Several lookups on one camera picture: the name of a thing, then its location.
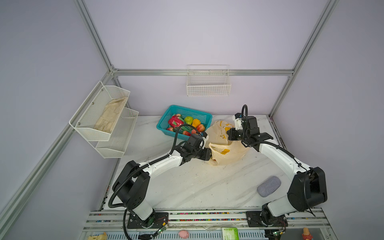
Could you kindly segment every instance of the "plastic basket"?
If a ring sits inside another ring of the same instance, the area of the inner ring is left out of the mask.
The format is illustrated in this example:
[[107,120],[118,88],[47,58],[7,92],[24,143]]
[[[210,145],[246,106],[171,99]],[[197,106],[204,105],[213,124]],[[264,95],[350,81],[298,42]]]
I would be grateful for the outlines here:
[[[168,131],[167,128],[170,127],[168,120],[176,113],[180,113],[182,118],[185,118],[187,116],[191,116],[194,119],[200,120],[200,122],[205,126],[205,129],[207,129],[208,127],[211,126],[212,114],[201,112],[201,111],[194,110],[191,108],[182,107],[182,106],[171,105],[166,110],[164,115],[161,117],[156,128],[161,130],[165,135],[175,137],[176,133],[172,132],[172,131]],[[183,135],[179,132],[179,134],[177,135],[177,138],[186,141],[186,140],[188,140],[189,136]]]

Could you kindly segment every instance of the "white tabletop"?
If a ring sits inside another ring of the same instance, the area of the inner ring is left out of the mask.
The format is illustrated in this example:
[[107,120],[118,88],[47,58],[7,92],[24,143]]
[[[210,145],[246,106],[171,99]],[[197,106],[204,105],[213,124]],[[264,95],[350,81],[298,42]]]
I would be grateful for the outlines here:
[[[267,132],[275,139],[266,115],[255,115],[260,132]],[[119,163],[113,183],[127,162],[137,163],[152,160],[169,152],[173,137],[164,135],[156,128],[161,116],[139,116],[127,151]],[[232,122],[232,115],[214,115],[217,120]],[[257,187],[270,176],[277,176],[281,186],[271,195],[261,197]],[[182,166],[151,178],[146,200],[155,210],[200,210],[200,209],[258,209],[263,204],[284,196],[290,181],[284,172],[270,159],[251,148],[244,158],[226,166],[211,166],[192,159]],[[108,207],[112,189],[104,206]],[[114,204],[121,203],[118,197]]]

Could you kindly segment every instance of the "wire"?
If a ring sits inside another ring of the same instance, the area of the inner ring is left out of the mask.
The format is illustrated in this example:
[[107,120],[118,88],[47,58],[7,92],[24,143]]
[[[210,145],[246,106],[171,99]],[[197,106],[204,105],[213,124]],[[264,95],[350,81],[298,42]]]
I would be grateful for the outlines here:
[[182,141],[178,144],[178,146],[181,146],[183,143],[186,143],[187,141]]
[[120,184],[116,187],[116,189],[114,190],[114,192],[113,192],[111,198],[110,198],[109,201],[108,201],[108,207],[110,207],[110,208],[115,208],[115,207],[125,207],[125,205],[124,205],[123,203],[121,203],[121,204],[113,204],[113,200],[115,200],[115,197],[116,197],[117,194],[120,192],[121,188],[122,188],[125,184],[127,184],[127,182],[130,181],[130,180],[132,179],[132,177],[136,176],[136,174],[138,174],[141,170],[143,170],[143,169],[146,168],[146,167],[149,167],[149,166],[152,165],[152,164],[155,164],[155,163],[157,163],[157,162],[160,162],[161,160],[164,160],[164,159],[166,159],[167,157],[169,157],[169,154],[167,154],[167,155],[165,155],[165,156],[162,156],[162,157],[160,157],[160,158],[158,158],[158,159],[155,159],[155,160],[153,160],[152,162],[147,163],[147,164],[145,164],[145,165],[139,167],[138,169],[134,170],[133,172],[131,172],[131,173],[125,178],[125,180],[124,180],[122,183],[120,183]]
[[247,130],[249,130],[249,128],[248,128],[248,106],[246,104],[244,104],[243,108],[241,109],[241,117],[244,116],[244,110],[245,110],[245,123],[244,123],[244,126],[246,126],[246,129],[243,130],[243,140],[244,140],[245,143],[248,144],[248,141],[245,140],[246,139],[245,138],[245,132]]
[[182,126],[192,127],[193,129],[196,130],[196,133],[200,133],[200,132],[197,130],[197,128],[195,128],[194,126],[189,125],[189,124],[182,124],[182,125],[178,126],[177,129],[176,129],[175,139],[173,140],[172,148],[171,148],[171,150],[170,150],[170,152],[169,152],[170,155],[172,155],[173,151],[175,150],[175,147],[176,147],[176,140],[177,140],[177,135],[179,134],[179,130],[180,130],[180,128],[181,128]]
[[290,157],[297,163],[297,166],[299,166],[299,167],[301,167],[301,168],[303,168],[303,169],[305,170],[305,178],[304,178],[304,199],[305,199],[306,207],[310,210],[310,213],[311,213],[314,217],[316,217],[316,215],[312,212],[311,208],[310,208],[309,205],[308,205],[307,196],[306,196],[306,194],[305,194],[305,184],[306,184],[306,180],[307,180],[307,174],[309,173],[308,170],[307,170],[305,167],[303,167],[301,163],[299,163],[298,161],[296,161],[295,156],[294,156],[292,153],[288,152],[286,149],[280,147],[279,145],[276,145],[276,144],[271,143],[271,142],[266,142],[266,141],[258,141],[258,142],[253,142],[253,143],[249,144],[249,146],[252,147],[253,145],[256,145],[256,144],[267,144],[267,145],[271,145],[271,146],[273,146],[273,147],[275,147],[275,148],[277,148],[277,149],[283,151],[284,153],[286,153],[288,156],[290,156]]
[[285,222],[284,221],[281,221],[281,220],[279,220],[281,223],[282,223],[282,225],[281,225],[281,227],[283,227],[283,224],[284,224],[284,230],[283,229],[281,229],[283,232],[285,232],[286,230],[287,230],[287,227],[285,226]]
[[127,211],[128,211],[128,209],[125,208],[124,215],[123,215],[123,217],[122,217],[122,228],[123,228],[123,230],[124,230],[125,237],[126,237],[128,240],[132,240],[132,239],[129,237],[128,233],[127,233],[127,226],[125,225],[125,217],[127,216]]
[[157,235],[159,235],[161,233],[161,229],[166,225],[168,224],[168,222],[166,221],[155,221],[155,222],[162,222],[163,225],[160,226],[160,228],[154,232],[153,234],[142,234],[142,235],[139,235],[137,238],[140,239],[140,240],[150,240],[150,239],[154,239]]

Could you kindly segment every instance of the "white mesh rack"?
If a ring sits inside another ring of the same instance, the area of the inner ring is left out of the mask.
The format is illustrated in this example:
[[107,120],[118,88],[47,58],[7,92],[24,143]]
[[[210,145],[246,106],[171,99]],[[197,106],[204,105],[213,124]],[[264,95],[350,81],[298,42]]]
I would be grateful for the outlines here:
[[188,65],[187,96],[229,96],[229,65]]
[[120,158],[127,149],[139,112],[129,108],[123,108],[118,115],[118,119],[111,133],[93,129],[97,120],[102,115],[105,106],[112,99],[127,97],[124,102],[124,105],[126,105],[130,93],[128,90],[116,86],[105,86],[101,82],[96,86],[100,84],[100,90],[88,105],[83,115],[75,121],[75,114],[69,123],[103,158]]

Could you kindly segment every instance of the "wire basket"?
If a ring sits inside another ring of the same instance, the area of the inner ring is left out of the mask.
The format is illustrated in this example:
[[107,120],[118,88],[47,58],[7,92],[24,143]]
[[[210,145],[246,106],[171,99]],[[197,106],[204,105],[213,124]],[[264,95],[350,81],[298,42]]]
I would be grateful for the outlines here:
[[[164,115],[161,117],[156,128],[161,130],[165,135],[175,137],[176,133],[167,130],[167,128],[170,127],[168,120],[176,113],[180,113],[182,118],[190,116],[190,117],[193,117],[194,119],[200,120],[200,122],[205,126],[205,129],[211,126],[212,114],[201,112],[191,108],[182,107],[182,106],[171,105],[166,110]],[[177,135],[177,138],[186,141],[188,140],[189,136],[183,135],[182,133],[179,132],[179,134]]]
[[98,142],[95,147],[103,158],[123,157],[132,136],[138,115],[138,111],[123,108],[109,141]]
[[229,65],[188,65],[187,96],[229,96]]
[[108,141],[113,134],[117,123],[113,126],[111,133],[96,130],[93,129],[93,127],[102,115],[105,106],[112,101],[112,99],[127,97],[124,103],[124,105],[126,105],[129,93],[128,90],[116,86],[103,85],[92,100],[92,103],[89,104],[83,115],[80,117],[77,124],[73,126],[74,129],[87,141]]

